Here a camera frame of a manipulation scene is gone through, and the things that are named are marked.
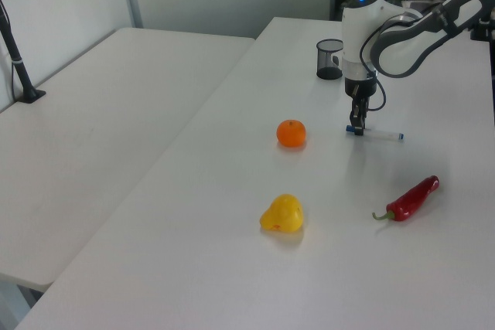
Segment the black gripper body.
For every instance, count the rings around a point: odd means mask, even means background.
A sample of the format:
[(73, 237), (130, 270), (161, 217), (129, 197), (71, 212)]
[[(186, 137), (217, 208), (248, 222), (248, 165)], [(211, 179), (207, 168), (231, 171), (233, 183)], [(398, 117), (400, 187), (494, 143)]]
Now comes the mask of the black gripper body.
[(367, 80), (352, 80), (345, 78), (345, 93), (353, 99), (372, 97), (377, 90), (377, 82), (374, 78)]

